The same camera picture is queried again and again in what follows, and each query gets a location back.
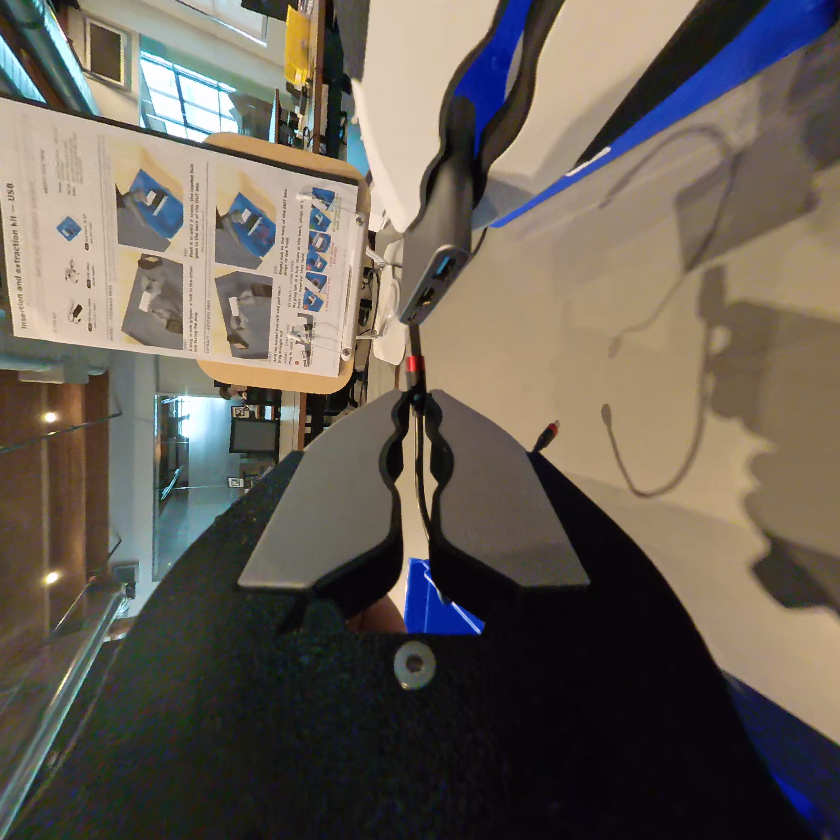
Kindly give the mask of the person's left hand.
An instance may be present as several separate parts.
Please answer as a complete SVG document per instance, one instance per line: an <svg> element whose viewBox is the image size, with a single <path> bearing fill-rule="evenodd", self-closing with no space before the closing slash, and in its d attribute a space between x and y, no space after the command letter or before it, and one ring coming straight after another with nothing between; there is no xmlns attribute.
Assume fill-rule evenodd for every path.
<svg viewBox="0 0 840 840"><path fill-rule="evenodd" d="M348 619L352 633L406 634L403 615L389 595Z"/></svg>

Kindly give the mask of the thin black rail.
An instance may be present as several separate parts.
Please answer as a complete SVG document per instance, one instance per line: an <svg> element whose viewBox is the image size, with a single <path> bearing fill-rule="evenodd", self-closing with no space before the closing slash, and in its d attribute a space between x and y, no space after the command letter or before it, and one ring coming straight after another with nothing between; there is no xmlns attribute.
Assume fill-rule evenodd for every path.
<svg viewBox="0 0 840 840"><path fill-rule="evenodd" d="M30 437L30 438L27 438L26 440L23 440L23 441L14 443L14 444L2 445L1 446L1 455L8 455L8 454L11 454L13 452L16 452L20 449L23 449L23 448L26 448L26 447L29 447L29 446L42 444L50 438L55 438L55 437L58 437L58 436L61 436L61 435L64 435L64 434L73 434L75 432L78 432L78 431L81 431L81 430L87 430L91 427L95 427L95 426L98 426L98 425L101 425L101 424L107 424L111 420L119 418L122 415L123 415L122 411L117 411L115 413L111 413L107 416L103 416L103 417L100 417L100 418L97 418L97 419L93 419L93 420L87 421L85 423L80 423L80 424L77 424L77 425L72 425L72 426L63 427L63 428L59 428L59 429L53 429L53 430L48 431L45 434L42 434L42 435L39 435L39 436L36 436L36 437Z"/></svg>

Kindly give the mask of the yellow plastic bin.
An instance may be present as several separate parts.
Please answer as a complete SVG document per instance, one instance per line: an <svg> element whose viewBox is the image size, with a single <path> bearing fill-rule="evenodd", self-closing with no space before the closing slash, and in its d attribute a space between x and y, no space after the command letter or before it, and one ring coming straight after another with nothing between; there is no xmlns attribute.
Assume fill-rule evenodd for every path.
<svg viewBox="0 0 840 840"><path fill-rule="evenodd" d="M284 71L286 80L295 88L304 87L310 78L310 16L298 9L298 3L289 3L286 18Z"/></svg>

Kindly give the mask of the wooden display board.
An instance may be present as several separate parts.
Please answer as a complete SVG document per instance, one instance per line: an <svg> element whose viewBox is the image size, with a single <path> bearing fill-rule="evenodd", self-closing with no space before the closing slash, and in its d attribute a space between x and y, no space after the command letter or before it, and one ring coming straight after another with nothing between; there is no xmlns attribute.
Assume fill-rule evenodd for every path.
<svg viewBox="0 0 840 840"><path fill-rule="evenodd" d="M352 164L329 156L297 150L278 143L258 140L236 133L214 133L205 145L246 158L278 165L289 170L300 167L314 172L317 177L337 181L347 177L358 186L356 209L358 217L352 223L350 236L353 259L350 270L350 284L347 292L347 308L344 314L342 352L339 372L325 376L304 372L283 371L276 367L259 368L244 363L199 362L201 369L211 378L221 382L250 384L257 387L276 389L283 392L297 392L315 395L329 395L342 389L354 372L355 344L359 334L358 313L361 301L361 281L367 261L365 254L369 243L369 219L371 212L371 189L365 177Z"/></svg>

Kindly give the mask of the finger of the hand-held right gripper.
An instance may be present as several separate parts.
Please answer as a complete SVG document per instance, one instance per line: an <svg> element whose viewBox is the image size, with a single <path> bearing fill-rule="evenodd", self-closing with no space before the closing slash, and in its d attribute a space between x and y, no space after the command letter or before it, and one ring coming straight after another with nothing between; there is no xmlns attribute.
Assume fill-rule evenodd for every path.
<svg viewBox="0 0 840 840"><path fill-rule="evenodd" d="M371 1L353 98L374 191L404 233L420 214L451 95L480 135L509 90L508 2Z"/></svg>
<svg viewBox="0 0 840 840"><path fill-rule="evenodd" d="M696 5L538 3L511 89L479 141L471 227L511 214L603 154L610 141L587 149Z"/></svg>

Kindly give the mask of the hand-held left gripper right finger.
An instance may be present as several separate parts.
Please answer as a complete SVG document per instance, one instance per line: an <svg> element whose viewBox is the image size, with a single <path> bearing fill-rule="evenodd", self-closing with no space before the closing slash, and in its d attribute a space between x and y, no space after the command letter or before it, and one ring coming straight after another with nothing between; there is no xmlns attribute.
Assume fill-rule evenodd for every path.
<svg viewBox="0 0 840 840"><path fill-rule="evenodd" d="M430 547L515 592L587 587L585 571L532 465L506 430L442 390L426 399L433 496Z"/></svg>

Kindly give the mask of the black computer monitor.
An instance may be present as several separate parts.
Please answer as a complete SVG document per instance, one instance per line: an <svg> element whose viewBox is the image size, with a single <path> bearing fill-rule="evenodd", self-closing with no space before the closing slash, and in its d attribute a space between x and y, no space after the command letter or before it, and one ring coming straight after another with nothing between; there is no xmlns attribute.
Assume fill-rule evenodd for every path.
<svg viewBox="0 0 840 840"><path fill-rule="evenodd" d="M230 424L228 452L232 455L269 455L279 451L280 425L256 417L234 417Z"/></svg>

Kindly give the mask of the grey usb hub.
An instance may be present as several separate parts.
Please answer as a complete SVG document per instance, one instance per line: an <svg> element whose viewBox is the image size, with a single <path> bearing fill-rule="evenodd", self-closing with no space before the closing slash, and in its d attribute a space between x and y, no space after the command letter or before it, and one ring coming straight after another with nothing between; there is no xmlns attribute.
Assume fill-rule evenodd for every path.
<svg viewBox="0 0 840 840"><path fill-rule="evenodd" d="M442 300L471 255L476 110L467 98L449 103L444 153L427 184L418 221L404 238L400 322L419 326Z"/></svg>

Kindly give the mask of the high grid window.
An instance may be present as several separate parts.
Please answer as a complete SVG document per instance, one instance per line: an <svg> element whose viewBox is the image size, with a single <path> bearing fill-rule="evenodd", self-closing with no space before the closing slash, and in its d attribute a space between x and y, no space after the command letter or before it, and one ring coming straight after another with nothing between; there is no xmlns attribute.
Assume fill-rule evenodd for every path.
<svg viewBox="0 0 840 840"><path fill-rule="evenodd" d="M140 116L147 130L195 142L239 132L233 87L144 51L140 76Z"/></svg>

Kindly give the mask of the printed instruction sheet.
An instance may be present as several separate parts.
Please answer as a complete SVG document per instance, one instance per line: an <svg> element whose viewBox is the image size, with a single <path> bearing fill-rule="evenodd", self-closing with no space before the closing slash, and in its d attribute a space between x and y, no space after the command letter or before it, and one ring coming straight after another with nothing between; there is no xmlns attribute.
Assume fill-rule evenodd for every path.
<svg viewBox="0 0 840 840"><path fill-rule="evenodd" d="M17 339L336 377L361 182L2 98L2 292Z"/></svg>

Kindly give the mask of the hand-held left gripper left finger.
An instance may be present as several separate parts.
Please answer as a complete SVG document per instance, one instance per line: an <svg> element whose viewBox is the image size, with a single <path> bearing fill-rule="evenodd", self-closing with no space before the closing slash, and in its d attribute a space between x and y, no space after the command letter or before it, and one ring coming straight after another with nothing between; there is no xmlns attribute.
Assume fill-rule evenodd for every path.
<svg viewBox="0 0 840 840"><path fill-rule="evenodd" d="M283 594L388 594L403 566L396 488L403 440L399 390L318 436L303 451L238 585Z"/></svg>

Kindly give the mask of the white board stand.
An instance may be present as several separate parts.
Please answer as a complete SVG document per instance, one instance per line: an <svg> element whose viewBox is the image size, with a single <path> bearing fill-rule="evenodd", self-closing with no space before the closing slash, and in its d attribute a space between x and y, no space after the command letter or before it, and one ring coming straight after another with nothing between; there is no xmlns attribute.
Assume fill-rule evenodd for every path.
<svg viewBox="0 0 840 840"><path fill-rule="evenodd" d="M404 236L396 231L385 211L374 210L369 219L360 274L346 313L350 340L369 343L374 358L399 367L406 354L407 326L400 322Z"/></svg>

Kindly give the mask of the metal ceiling pipe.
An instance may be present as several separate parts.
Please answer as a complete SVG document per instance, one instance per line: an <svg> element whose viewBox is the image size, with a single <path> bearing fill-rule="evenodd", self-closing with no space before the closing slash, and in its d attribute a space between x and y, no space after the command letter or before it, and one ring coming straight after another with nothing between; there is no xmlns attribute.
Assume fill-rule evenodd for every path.
<svg viewBox="0 0 840 840"><path fill-rule="evenodd" d="M53 3L2 1L2 93L60 111L100 109Z"/></svg>

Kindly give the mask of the square wall vent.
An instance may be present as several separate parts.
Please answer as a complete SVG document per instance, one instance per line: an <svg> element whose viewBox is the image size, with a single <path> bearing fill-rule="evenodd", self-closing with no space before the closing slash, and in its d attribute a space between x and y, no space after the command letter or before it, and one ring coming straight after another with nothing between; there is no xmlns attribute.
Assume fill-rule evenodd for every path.
<svg viewBox="0 0 840 840"><path fill-rule="evenodd" d="M83 18L83 30L88 73L113 87L129 90L131 83L129 33L87 15Z"/></svg>

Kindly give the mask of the blue plastic bin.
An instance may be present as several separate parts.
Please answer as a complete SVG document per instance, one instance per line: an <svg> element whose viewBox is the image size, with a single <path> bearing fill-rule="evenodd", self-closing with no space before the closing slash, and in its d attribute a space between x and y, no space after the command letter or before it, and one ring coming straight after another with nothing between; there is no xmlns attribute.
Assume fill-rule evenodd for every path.
<svg viewBox="0 0 840 840"><path fill-rule="evenodd" d="M741 86L762 70L810 45L838 19L838 2L772 1L745 24L742 30L714 56L656 104L647 114L576 168L534 195L512 199L506 212L482 201L473 217L475 231L487 226L501 228L534 207L558 195L588 175L598 172L656 134L665 131L693 112Z"/></svg>
<svg viewBox="0 0 840 840"><path fill-rule="evenodd" d="M408 562L404 620L410 634L479 635L484 623L439 594L427 560ZM724 674L749 739L815 838L839 838L839 747L770 698Z"/></svg>

